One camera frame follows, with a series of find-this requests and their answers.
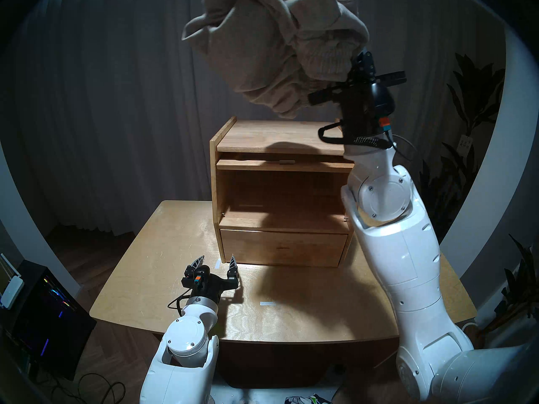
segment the wooden table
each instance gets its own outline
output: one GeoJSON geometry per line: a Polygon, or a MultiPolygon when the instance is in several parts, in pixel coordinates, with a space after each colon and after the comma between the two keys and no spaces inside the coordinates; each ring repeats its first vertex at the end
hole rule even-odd
{"type": "MultiPolygon", "coordinates": [[[[163,201],[114,269],[90,315],[164,333],[177,317],[167,304],[185,291],[183,272],[200,255],[212,272],[226,275],[227,265],[215,269],[219,250],[211,202],[163,201]]],[[[440,264],[449,316],[454,322],[475,317],[472,301],[443,255],[440,264]]],[[[211,333],[222,340],[312,344],[398,336],[389,300],[355,238],[338,268],[238,268],[240,287],[223,293],[211,333]]]]}

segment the drawer front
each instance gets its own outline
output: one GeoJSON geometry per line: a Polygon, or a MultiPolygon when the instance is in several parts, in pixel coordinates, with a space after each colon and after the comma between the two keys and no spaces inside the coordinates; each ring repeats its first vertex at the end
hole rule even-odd
{"type": "Polygon", "coordinates": [[[221,229],[225,258],[239,263],[336,267],[347,234],[221,229]]]}

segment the wooden cabinet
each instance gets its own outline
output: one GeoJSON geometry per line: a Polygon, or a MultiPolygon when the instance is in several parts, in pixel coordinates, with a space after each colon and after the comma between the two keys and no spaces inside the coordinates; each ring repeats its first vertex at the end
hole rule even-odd
{"type": "Polygon", "coordinates": [[[210,141],[223,262],[233,254],[240,263],[336,267],[344,259],[353,233],[340,188],[354,164],[342,145],[318,139],[326,124],[233,117],[210,141]]]}

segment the label tag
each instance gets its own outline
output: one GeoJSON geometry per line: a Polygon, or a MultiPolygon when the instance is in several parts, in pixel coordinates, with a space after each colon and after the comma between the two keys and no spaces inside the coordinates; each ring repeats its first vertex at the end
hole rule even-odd
{"type": "Polygon", "coordinates": [[[470,151],[470,147],[472,147],[473,139],[471,137],[462,135],[460,136],[460,142],[459,145],[456,147],[456,152],[460,156],[468,156],[468,152],[470,151]]]}

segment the curtain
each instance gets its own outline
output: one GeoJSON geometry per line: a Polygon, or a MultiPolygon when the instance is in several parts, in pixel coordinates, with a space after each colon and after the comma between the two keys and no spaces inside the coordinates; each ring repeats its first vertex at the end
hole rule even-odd
{"type": "MultiPolygon", "coordinates": [[[[162,200],[210,200],[210,138],[232,115],[277,118],[181,41],[202,12],[201,0],[41,0],[20,26],[0,72],[14,104],[0,101],[0,116],[16,119],[60,223],[137,232],[162,200]]],[[[360,0],[360,17],[378,73],[406,70],[393,124],[420,152],[405,163],[416,171],[461,133],[445,85],[454,52],[474,59],[477,36],[501,27],[470,0],[360,0]]],[[[325,105],[297,120],[335,117],[325,105]]]]}

